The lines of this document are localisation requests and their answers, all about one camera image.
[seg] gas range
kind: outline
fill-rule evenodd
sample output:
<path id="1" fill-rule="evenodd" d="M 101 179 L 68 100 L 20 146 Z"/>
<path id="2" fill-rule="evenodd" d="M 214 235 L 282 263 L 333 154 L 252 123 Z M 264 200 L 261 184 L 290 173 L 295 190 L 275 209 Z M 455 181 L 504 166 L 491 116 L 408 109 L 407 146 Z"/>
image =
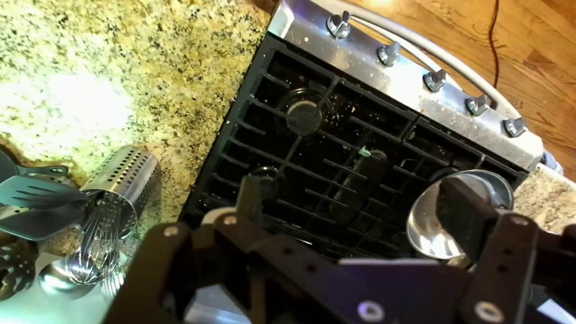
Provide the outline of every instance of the gas range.
<path id="1" fill-rule="evenodd" d="M 439 73 L 383 60 L 392 46 L 338 22 L 308 0 L 279 4 L 182 222 L 198 227 L 234 206 L 245 175 L 268 173 L 261 227 L 329 258 L 417 258 L 405 224 L 430 184 L 488 170 L 516 188 L 538 164 L 536 136 L 506 134 L 506 118 L 471 114 Z"/>

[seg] metal cylinder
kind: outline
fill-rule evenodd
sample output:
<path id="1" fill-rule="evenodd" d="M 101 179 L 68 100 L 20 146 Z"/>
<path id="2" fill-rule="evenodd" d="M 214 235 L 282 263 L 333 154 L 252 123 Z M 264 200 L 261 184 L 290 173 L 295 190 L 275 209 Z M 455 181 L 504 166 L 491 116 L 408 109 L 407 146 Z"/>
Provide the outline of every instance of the metal cylinder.
<path id="1" fill-rule="evenodd" d="M 102 195 L 126 204 L 128 220 L 137 220 L 160 181 L 158 161 L 144 148 L 124 146 L 81 188 L 88 200 Z"/>

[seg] electrical cord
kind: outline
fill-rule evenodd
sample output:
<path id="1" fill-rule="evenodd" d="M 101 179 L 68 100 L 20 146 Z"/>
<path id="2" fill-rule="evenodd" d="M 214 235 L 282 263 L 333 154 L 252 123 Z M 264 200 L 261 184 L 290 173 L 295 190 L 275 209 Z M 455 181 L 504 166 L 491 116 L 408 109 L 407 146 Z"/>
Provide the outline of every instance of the electrical cord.
<path id="1" fill-rule="evenodd" d="M 488 42 L 489 42 L 489 51 L 491 51 L 491 58 L 493 58 L 493 89 L 498 89 L 498 82 L 500 82 L 500 58 L 498 58 L 498 51 L 493 46 L 493 31 L 497 28 L 498 22 L 498 13 L 500 13 L 500 0 L 493 2 L 493 11 L 491 11 L 491 20 L 489 20 L 489 29 L 488 29 Z"/>

